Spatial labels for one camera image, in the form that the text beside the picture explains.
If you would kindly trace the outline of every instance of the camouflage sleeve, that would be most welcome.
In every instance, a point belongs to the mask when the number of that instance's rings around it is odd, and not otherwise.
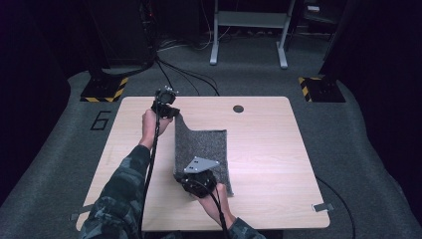
[[[142,145],[121,162],[84,222],[80,238],[138,238],[150,152]]]
[[[237,218],[232,224],[229,233],[231,239],[265,239],[265,236],[240,218]]]

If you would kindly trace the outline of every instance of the wire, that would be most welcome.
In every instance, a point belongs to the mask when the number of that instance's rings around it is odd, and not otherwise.
[[[202,12],[204,13],[205,21],[207,23],[208,33],[209,33],[209,39],[208,39],[208,42],[205,44],[204,47],[202,47],[202,48],[194,48],[194,49],[199,50],[199,51],[200,50],[204,50],[205,48],[207,48],[210,45],[210,43],[212,42],[211,27],[210,27],[210,23],[208,22],[207,14],[205,13],[205,8],[204,8],[204,2],[203,2],[203,0],[201,0],[201,7],[202,7]]]
[[[164,51],[167,51],[167,50],[170,50],[170,49],[173,49],[173,48],[179,48],[179,47],[190,47],[190,45],[187,45],[187,44],[174,45],[174,46],[166,47],[164,49],[160,49],[160,50],[158,50],[158,52],[164,52]]]
[[[171,89],[175,90],[173,88],[173,86],[171,85],[170,79],[168,78],[167,74],[165,74],[164,70],[161,67],[160,61],[158,60],[158,57],[155,59],[155,62],[157,63],[159,69],[161,69],[162,74],[164,74],[165,79],[167,79],[168,85],[170,86]]]
[[[175,48],[175,47],[180,47],[180,46],[189,46],[187,44],[184,45],[180,45],[182,43],[182,41],[180,40],[176,40],[176,39],[164,39],[159,43],[159,47],[157,50],[157,52],[161,52],[163,50],[168,50],[171,48]]]
[[[180,73],[180,72],[177,72],[176,71],[176,73],[178,73],[180,76],[182,76],[192,87],[193,87],[193,89],[195,89],[195,91],[196,91],[196,93],[198,94],[198,97],[200,96],[200,94],[199,94],[199,91],[198,91],[198,89],[195,87],[195,85],[193,85],[193,83],[185,76],[185,75],[183,75],[182,73]]]
[[[325,184],[325,186],[327,186],[329,189],[331,189],[331,191],[340,199],[340,201],[342,202],[342,204],[344,205],[345,209],[347,210],[348,216],[350,218],[350,222],[351,222],[351,238],[355,238],[356,237],[356,226],[354,224],[354,219],[353,216],[351,215],[351,211],[347,206],[347,203],[345,203],[344,199],[340,196],[340,194],[338,194],[337,191],[334,190],[334,188],[332,188],[328,183],[326,183],[324,180],[320,179],[318,176],[316,176],[316,179],[320,182],[322,182],[323,184]]]
[[[194,183],[196,183],[196,184],[200,185],[201,187],[205,188],[205,190],[207,190],[207,191],[208,191],[208,194],[209,194],[209,195],[211,196],[211,198],[213,199],[213,201],[214,201],[215,205],[217,206],[218,212],[219,212],[219,214],[220,214],[220,222],[221,222],[221,227],[223,228],[224,237],[225,237],[226,239],[229,239],[229,238],[230,238],[230,236],[229,236],[229,231],[227,230],[227,224],[226,224],[226,219],[224,218],[224,213],[223,213],[223,211],[221,210],[220,195],[218,194],[218,190],[217,190],[217,189],[215,189],[215,190],[217,191],[217,197],[218,197],[218,200],[217,200],[217,198],[215,198],[215,196],[214,196],[214,194],[212,193],[212,191],[211,191],[211,190],[209,190],[209,189],[208,189],[208,187],[206,187],[204,184],[200,183],[200,182],[199,182],[199,181],[197,181],[197,180],[191,180],[191,179],[189,179],[189,181],[192,181],[192,182],[194,182]]]
[[[200,80],[200,81],[206,83],[208,86],[210,86],[214,90],[216,96],[220,96],[220,94],[218,93],[218,90],[217,90],[217,83],[214,81],[214,79],[212,79],[210,77],[207,77],[207,76],[204,76],[204,75],[201,75],[201,74],[198,74],[198,73],[193,73],[193,72],[190,72],[190,71],[187,71],[187,70],[183,70],[181,68],[177,68],[177,67],[175,67],[175,66],[173,66],[173,65],[171,65],[171,64],[169,64],[169,63],[167,63],[167,62],[165,62],[165,61],[163,61],[161,59],[159,59],[158,57],[157,57],[156,61],[159,62],[159,63],[161,63],[163,66],[166,66],[169,69],[171,69],[171,70],[173,70],[173,71],[175,71],[175,72],[177,72],[179,74],[184,74],[186,76],[195,78],[197,80]],[[210,82],[208,82],[207,80],[205,80],[204,78],[210,79],[214,83],[215,86],[213,84],[211,84]]]
[[[239,0],[237,0],[237,2],[236,2],[235,12],[238,11],[238,8],[239,8]],[[231,27],[228,27],[227,30],[218,38],[219,41],[220,41],[221,38],[224,37],[224,35],[226,35],[226,33],[230,30],[230,28]]]
[[[158,135],[159,135],[159,127],[160,127],[160,123],[159,123],[160,112],[158,111],[158,103],[155,104],[155,112],[156,112],[155,135],[154,135],[154,141],[152,144],[152,153],[151,153],[151,160],[150,160],[149,169],[148,169],[148,175],[146,177],[145,185],[143,189],[143,202],[142,202],[142,208],[141,208],[139,224],[138,224],[138,235],[142,235],[141,230],[142,230],[142,221],[143,221],[143,211],[145,208],[146,194],[148,192],[149,182],[151,181],[152,169],[154,168],[155,154],[156,154],[156,149],[157,149],[157,144],[158,144]]]

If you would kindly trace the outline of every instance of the handheld controller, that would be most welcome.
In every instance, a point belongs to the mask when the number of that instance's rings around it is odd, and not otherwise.
[[[184,168],[184,172],[176,173],[174,178],[185,191],[203,198],[214,191],[217,186],[217,179],[210,168],[218,165],[220,165],[219,161],[195,156]]]
[[[173,91],[169,87],[164,87],[164,90],[157,90],[155,92],[155,100],[152,103],[151,109],[159,114],[161,118],[173,118],[179,115],[180,109],[172,108],[170,105],[176,100],[178,92]]]

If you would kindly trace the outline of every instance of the person's hand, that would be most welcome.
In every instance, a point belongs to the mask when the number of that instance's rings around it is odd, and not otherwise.
[[[171,119],[160,119],[159,120],[159,133],[161,135],[164,133],[168,124],[173,121]],[[154,137],[155,137],[155,124],[156,124],[156,114],[153,110],[148,109],[142,115],[142,138],[139,141],[139,144],[144,145],[148,149],[152,148]]]
[[[229,200],[227,199],[226,185],[217,183],[217,186],[215,187],[213,194],[217,200],[218,198],[220,198],[221,211],[224,214],[224,219],[226,221],[227,228],[230,228],[232,224],[235,222],[236,217],[230,212]],[[218,211],[217,205],[215,204],[211,195],[207,195],[204,198],[196,197],[196,199],[205,209],[205,212],[207,212],[207,214],[221,226],[220,212]]]

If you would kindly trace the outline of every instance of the black wall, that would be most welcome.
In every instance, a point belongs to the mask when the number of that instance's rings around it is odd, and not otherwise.
[[[87,69],[75,32],[79,30],[99,64],[108,68],[106,55],[86,0],[21,0],[32,22],[67,78]]]
[[[70,87],[49,41],[22,0],[2,1],[0,25],[3,203],[66,107]]]
[[[422,15],[416,0],[349,0],[321,72],[354,94],[369,140],[422,224]]]

